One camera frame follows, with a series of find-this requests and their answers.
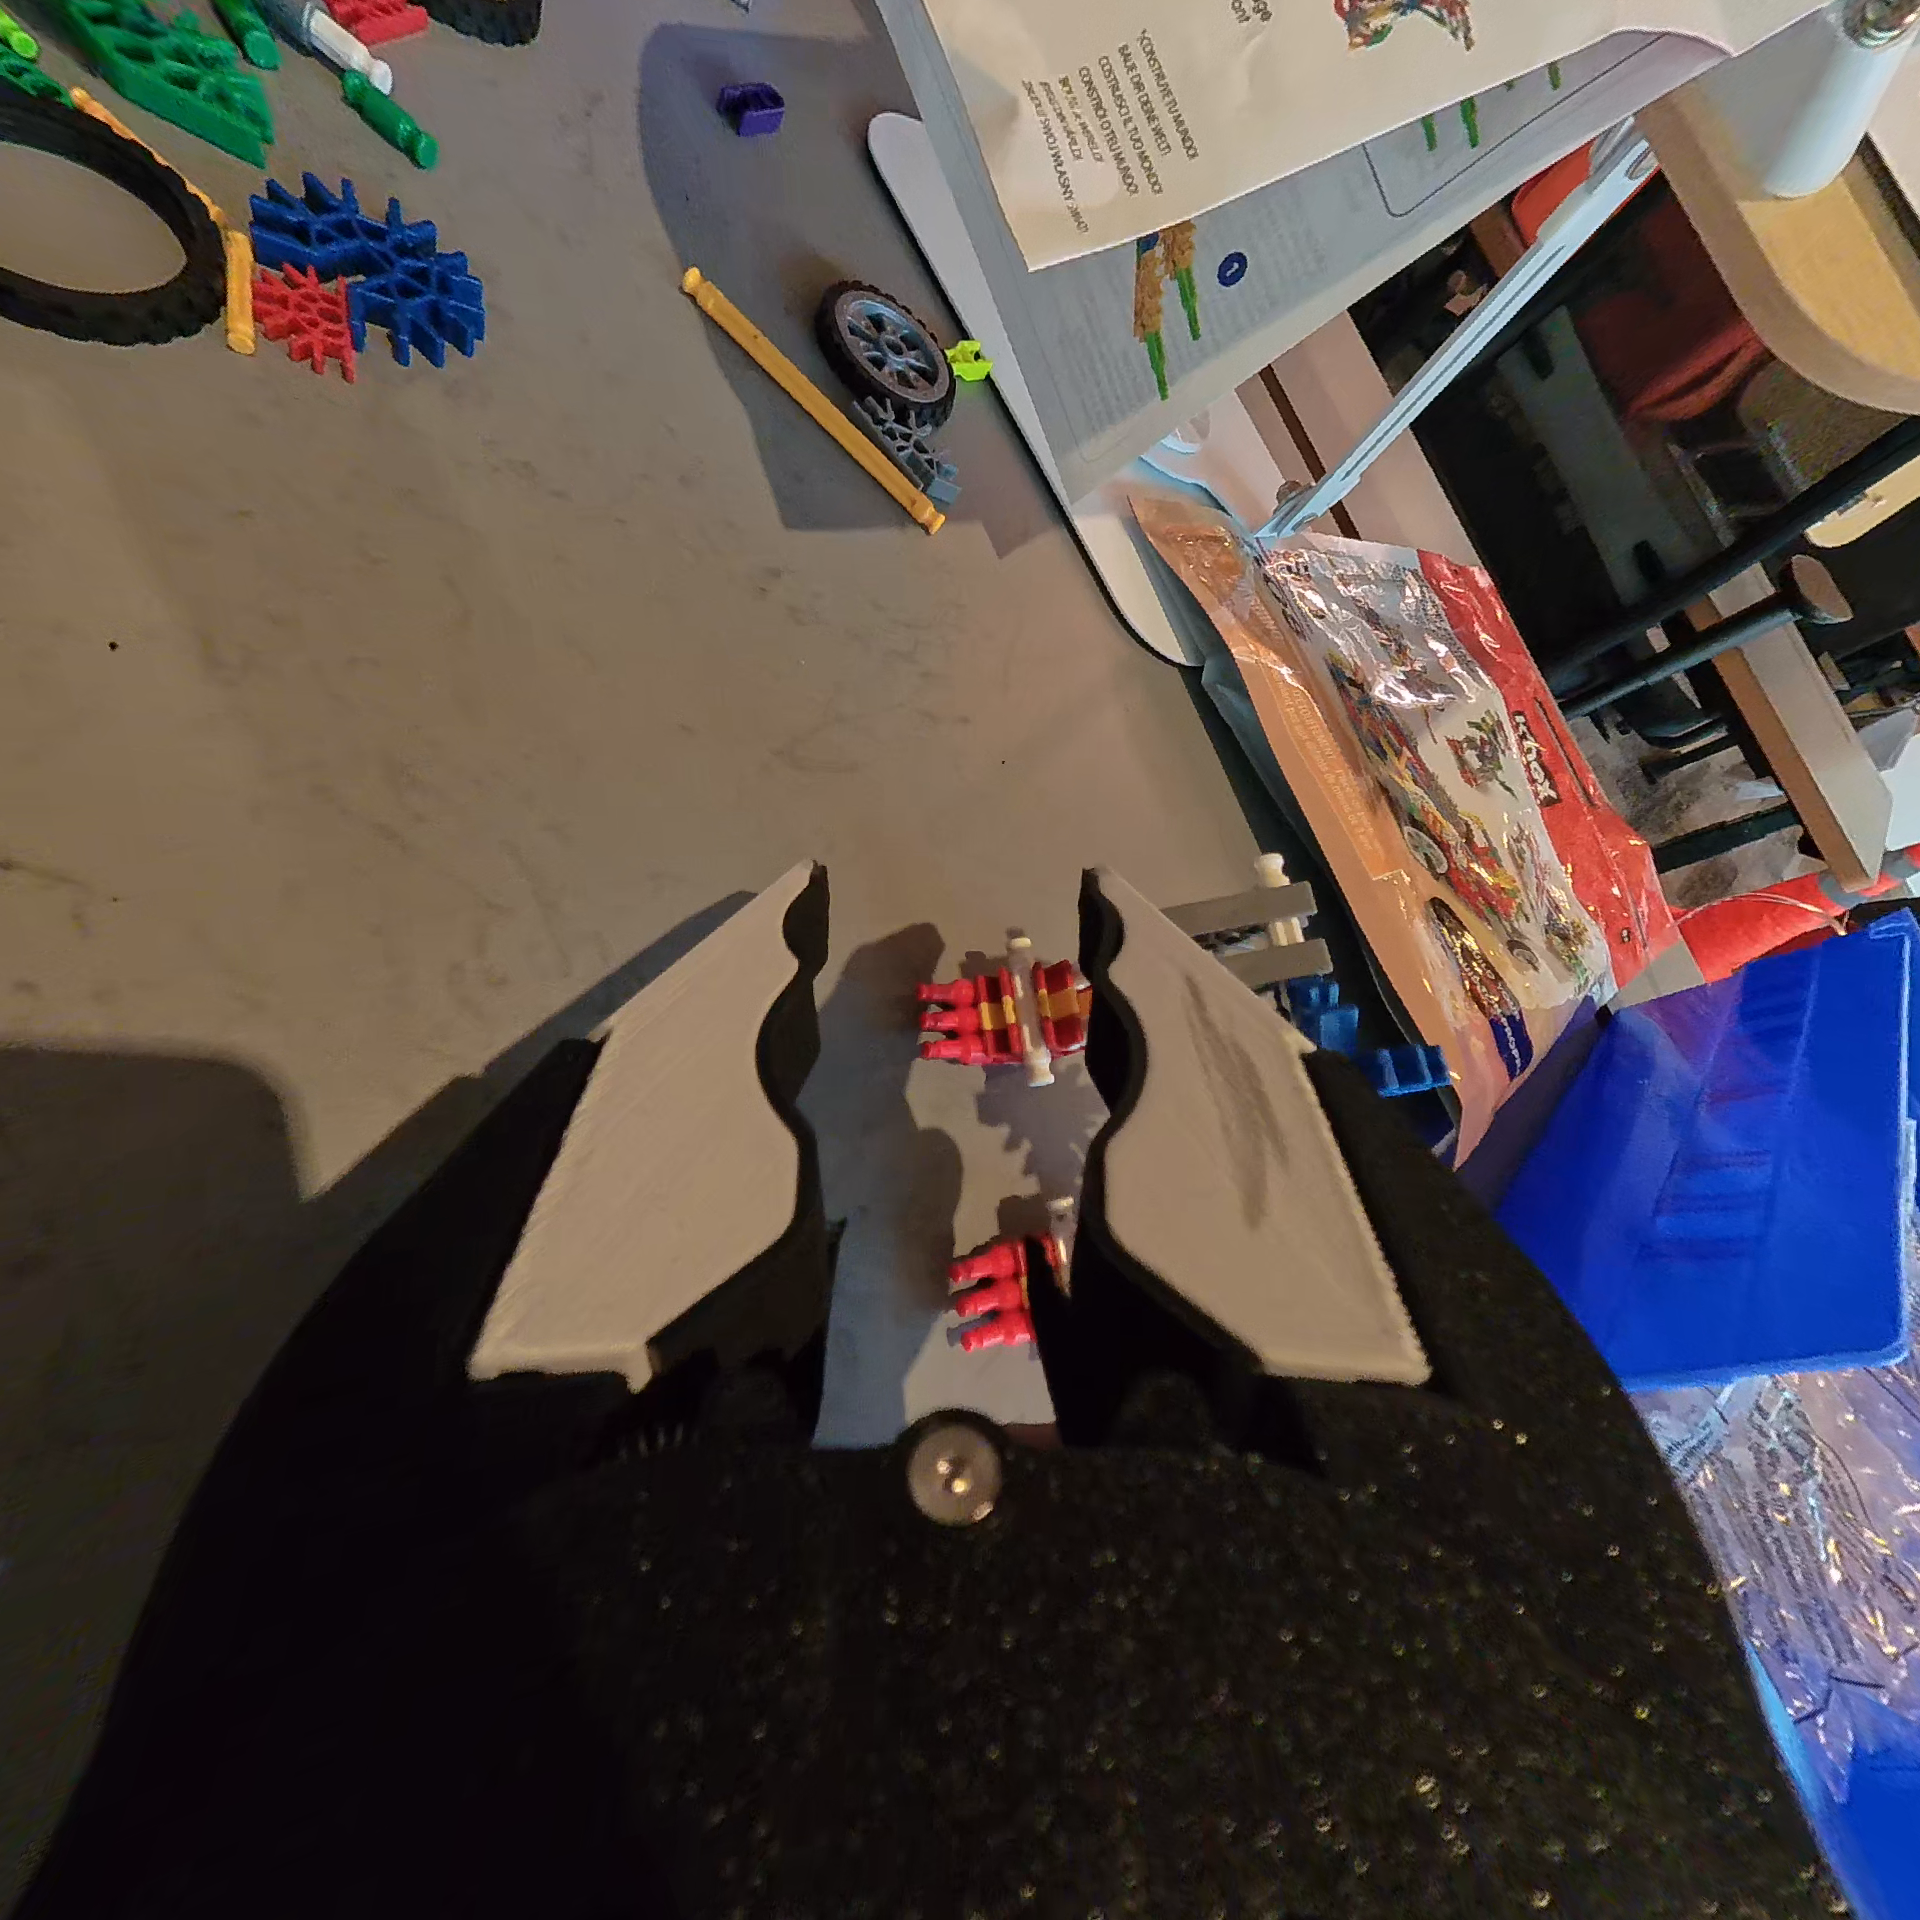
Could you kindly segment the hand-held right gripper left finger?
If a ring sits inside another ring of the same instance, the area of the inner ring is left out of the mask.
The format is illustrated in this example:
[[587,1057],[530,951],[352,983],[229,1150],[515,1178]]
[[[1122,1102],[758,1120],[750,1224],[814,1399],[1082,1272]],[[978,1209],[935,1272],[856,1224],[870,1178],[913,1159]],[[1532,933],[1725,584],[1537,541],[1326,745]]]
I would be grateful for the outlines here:
[[587,1034],[467,1383],[602,1383],[647,1424],[814,1440],[837,1239],[800,1098],[827,956],[831,869],[797,864]]

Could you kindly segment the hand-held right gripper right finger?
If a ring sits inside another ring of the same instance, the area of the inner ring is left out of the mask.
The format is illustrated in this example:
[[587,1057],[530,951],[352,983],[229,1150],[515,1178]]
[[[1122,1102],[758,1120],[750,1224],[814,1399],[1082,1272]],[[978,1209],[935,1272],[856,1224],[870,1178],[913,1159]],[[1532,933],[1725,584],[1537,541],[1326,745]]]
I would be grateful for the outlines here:
[[1305,1389],[1430,1389],[1316,1050],[1113,869],[1082,877],[1077,962],[1103,1120],[1033,1310],[1058,1440],[1128,1447],[1170,1393],[1174,1444],[1292,1461]]

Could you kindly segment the grey white toy rod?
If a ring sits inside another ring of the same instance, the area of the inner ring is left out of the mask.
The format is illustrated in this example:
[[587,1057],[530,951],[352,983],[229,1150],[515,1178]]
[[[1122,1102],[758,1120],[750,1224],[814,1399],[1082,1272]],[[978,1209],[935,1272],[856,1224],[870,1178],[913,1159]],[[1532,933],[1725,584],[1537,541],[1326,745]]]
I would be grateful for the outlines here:
[[270,30],[294,48],[322,60],[343,79],[362,79],[380,94],[392,94],[392,70],[339,23],[327,5],[254,5]]

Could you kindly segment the large green toy connector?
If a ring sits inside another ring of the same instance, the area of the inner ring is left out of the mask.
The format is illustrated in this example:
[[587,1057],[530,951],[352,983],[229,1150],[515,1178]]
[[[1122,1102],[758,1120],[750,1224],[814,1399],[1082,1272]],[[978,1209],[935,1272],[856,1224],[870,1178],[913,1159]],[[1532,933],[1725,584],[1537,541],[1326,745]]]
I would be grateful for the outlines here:
[[277,141],[264,84],[193,12],[147,5],[47,5],[71,53],[128,106],[264,167]]

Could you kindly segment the blue storage bin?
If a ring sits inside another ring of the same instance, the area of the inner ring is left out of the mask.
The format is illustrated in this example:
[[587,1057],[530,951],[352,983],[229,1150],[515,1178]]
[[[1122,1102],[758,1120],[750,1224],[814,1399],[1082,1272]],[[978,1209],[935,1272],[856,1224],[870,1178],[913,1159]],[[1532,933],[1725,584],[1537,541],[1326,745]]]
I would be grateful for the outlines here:
[[1917,1918],[1917,1769],[1854,1760],[1844,1799],[1822,1783],[1811,1747],[1767,1671],[1751,1661],[1767,1730],[1803,1815],[1854,1918]]
[[1906,1357],[1917,925],[1628,1006],[1499,1222],[1628,1393]]

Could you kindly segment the orange red toy package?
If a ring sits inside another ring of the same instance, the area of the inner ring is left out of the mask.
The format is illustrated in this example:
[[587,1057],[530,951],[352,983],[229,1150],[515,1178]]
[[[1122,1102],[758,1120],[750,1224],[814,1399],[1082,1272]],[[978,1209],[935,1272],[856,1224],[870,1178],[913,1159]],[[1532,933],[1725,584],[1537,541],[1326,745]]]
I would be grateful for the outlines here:
[[1561,1034],[1669,979],[1683,922],[1491,578],[1379,541],[1257,538],[1192,495],[1128,496],[1200,617],[1203,675],[1343,897],[1461,1159]]

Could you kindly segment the clear plastic bags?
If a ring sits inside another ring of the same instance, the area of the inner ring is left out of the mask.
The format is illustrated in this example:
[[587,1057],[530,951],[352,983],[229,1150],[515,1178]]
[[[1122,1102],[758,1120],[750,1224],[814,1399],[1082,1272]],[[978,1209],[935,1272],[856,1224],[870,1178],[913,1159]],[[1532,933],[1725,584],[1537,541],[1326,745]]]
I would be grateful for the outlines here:
[[1640,1393],[1797,1760],[1844,1807],[1917,1776],[1917,1357]]

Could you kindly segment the long wooden board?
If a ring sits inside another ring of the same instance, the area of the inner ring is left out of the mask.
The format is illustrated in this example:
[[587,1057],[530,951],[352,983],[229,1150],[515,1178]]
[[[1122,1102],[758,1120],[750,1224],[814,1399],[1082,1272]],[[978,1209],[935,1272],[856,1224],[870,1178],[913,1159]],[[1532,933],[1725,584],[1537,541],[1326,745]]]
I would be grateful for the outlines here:
[[1835,881],[1865,888],[1895,836],[1895,796],[1794,621],[1709,660]]

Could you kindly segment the brown wooden bench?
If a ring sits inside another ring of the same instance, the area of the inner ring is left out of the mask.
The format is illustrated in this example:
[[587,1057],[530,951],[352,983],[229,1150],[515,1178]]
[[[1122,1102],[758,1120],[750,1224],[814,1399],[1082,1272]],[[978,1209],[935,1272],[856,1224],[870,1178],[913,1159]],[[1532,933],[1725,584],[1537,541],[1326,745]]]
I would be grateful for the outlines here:
[[[1281,474],[1278,495],[1319,483],[1376,427],[1392,397],[1344,311],[1237,385],[1237,401]],[[1425,549],[1461,565],[1482,561],[1411,427],[1314,528]]]

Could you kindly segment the grey toy connector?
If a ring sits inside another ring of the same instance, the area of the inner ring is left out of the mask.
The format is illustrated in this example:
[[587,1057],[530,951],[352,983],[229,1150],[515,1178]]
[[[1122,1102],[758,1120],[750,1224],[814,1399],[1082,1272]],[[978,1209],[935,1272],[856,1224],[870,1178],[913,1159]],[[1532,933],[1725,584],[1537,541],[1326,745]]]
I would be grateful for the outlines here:
[[935,443],[931,427],[913,425],[894,401],[858,398],[852,420],[892,457],[892,464],[923,495],[938,511],[954,511],[960,501],[957,464]]

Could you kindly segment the long yellow toy rod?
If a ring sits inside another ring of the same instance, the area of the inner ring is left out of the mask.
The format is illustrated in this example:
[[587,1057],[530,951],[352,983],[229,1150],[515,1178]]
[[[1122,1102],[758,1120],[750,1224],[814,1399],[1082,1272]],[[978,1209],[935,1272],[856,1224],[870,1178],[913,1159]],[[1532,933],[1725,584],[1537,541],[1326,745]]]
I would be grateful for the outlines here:
[[842,455],[861,467],[897,505],[902,512],[926,536],[938,536],[948,525],[948,512],[938,505],[931,495],[902,467],[894,451],[876,439],[873,425],[858,425],[856,414],[833,405],[831,397],[797,368],[774,340],[750,325],[750,316],[719,291],[719,286],[701,274],[698,269],[686,269],[679,279],[679,291],[692,300],[701,316],[731,340],[776,388],[786,397],[803,420],[809,420]]

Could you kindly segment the small wheel with grey hub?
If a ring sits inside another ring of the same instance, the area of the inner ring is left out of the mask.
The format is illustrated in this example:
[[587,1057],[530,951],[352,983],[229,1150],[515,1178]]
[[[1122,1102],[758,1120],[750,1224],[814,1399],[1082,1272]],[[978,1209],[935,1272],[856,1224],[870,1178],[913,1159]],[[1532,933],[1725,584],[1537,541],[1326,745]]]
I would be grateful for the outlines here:
[[938,431],[954,414],[957,376],[938,335],[870,280],[837,280],[814,311],[814,336],[856,401]]

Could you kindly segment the blue toy connector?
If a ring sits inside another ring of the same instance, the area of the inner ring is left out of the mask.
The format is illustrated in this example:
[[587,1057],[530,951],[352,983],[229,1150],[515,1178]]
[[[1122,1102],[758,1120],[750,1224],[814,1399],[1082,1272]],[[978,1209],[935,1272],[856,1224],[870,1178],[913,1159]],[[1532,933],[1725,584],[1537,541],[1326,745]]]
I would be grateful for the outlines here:
[[252,196],[249,234],[259,269],[294,269],[317,280],[381,279],[440,253],[433,223],[406,218],[396,199],[372,216],[352,181],[331,190],[313,175],[302,176],[302,190],[267,181]]
[[487,291],[463,253],[397,257],[387,270],[351,286],[351,344],[366,349],[368,330],[381,330],[397,367],[425,355],[443,368],[443,355],[473,355],[487,340]]

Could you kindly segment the orange chair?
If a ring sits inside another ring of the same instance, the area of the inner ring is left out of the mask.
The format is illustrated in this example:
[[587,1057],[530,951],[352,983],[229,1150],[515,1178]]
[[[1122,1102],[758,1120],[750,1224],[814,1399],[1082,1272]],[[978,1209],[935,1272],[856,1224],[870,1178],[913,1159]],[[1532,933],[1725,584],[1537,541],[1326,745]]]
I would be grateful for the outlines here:
[[1574,348],[1622,423],[1700,423],[1772,367],[1660,171],[1525,311],[1511,348],[1534,380],[1554,373],[1552,316],[1570,325]]

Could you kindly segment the wooden table with black legs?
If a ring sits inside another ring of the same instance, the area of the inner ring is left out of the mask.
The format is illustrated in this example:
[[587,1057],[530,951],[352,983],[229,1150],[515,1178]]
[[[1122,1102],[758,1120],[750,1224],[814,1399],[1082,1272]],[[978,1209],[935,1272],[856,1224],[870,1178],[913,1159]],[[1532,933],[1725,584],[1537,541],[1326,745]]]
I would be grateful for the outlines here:
[[1717,561],[1695,565],[1557,663],[1574,717],[1758,636],[1710,642],[1596,681],[1596,663],[1751,565],[1811,541],[1825,560],[1917,512],[1917,42],[1805,79],[1759,56],[1725,63],[1647,110],[1652,152],[1763,348],[1809,385],[1895,425]]

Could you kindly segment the orange toy rod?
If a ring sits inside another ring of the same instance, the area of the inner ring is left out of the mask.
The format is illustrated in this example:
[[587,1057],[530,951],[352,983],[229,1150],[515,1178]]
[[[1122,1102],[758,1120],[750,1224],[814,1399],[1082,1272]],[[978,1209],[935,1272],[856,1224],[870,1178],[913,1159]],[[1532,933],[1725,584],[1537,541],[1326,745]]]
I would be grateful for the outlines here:
[[136,139],[119,116],[110,116],[94,94],[88,94],[85,88],[71,88],[71,106],[99,121],[106,130],[110,130],[114,139],[128,141],[130,147],[136,147],[139,153],[147,153],[151,160],[158,160],[158,167],[162,175],[170,175],[179,188],[187,188],[187,193],[206,208],[206,216],[214,218],[214,226],[224,234],[229,232],[229,216],[224,208],[202,193],[202,188],[197,188],[179,167],[172,167],[166,157],[158,153],[158,147],[151,147],[144,139]]

